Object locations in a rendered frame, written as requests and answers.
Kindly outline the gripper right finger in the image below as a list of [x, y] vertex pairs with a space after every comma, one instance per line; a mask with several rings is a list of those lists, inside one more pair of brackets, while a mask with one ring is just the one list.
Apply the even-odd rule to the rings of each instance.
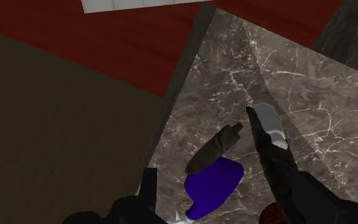
[[305, 171], [296, 174], [296, 209], [308, 224], [358, 224], [358, 203], [339, 198]]

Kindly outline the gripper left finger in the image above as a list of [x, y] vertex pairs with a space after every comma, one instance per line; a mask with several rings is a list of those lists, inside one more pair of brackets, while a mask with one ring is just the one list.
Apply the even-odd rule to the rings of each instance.
[[105, 217], [82, 211], [69, 215], [62, 224], [167, 224], [155, 213], [157, 174], [157, 168], [145, 168], [139, 194], [117, 199]]

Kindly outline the small white object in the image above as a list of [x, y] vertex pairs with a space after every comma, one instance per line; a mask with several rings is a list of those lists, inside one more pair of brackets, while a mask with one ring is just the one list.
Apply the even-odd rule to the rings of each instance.
[[189, 219], [186, 215], [181, 217], [178, 211], [176, 211], [175, 220], [170, 222], [170, 224], [193, 224], [193, 223], [194, 220]]

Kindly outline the reddish brown round object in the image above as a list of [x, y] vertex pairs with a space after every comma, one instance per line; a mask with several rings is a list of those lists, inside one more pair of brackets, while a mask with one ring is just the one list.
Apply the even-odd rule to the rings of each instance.
[[276, 202], [266, 206], [259, 215], [259, 224], [288, 224]]

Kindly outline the black and grey knife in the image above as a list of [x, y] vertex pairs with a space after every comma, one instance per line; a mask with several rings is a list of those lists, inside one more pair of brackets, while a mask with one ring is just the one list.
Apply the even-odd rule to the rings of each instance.
[[261, 102], [247, 106], [246, 113], [264, 176], [280, 212], [288, 224], [307, 224], [291, 201], [293, 177], [298, 166], [275, 107]]

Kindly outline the blue curved plastic object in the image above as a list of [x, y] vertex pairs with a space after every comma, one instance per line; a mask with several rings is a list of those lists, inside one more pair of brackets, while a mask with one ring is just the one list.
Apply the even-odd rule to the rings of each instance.
[[225, 157], [219, 157], [198, 173], [187, 175], [184, 188], [193, 204], [186, 211], [186, 217], [199, 220], [219, 208], [236, 189], [243, 175], [243, 166]]

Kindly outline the dark brown oblong object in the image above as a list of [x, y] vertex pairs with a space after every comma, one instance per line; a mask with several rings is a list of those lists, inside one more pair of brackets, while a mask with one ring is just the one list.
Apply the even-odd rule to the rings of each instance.
[[239, 132], [242, 128], [241, 123], [236, 123], [233, 126], [225, 125], [192, 156], [185, 173], [196, 174], [214, 163], [240, 140]]

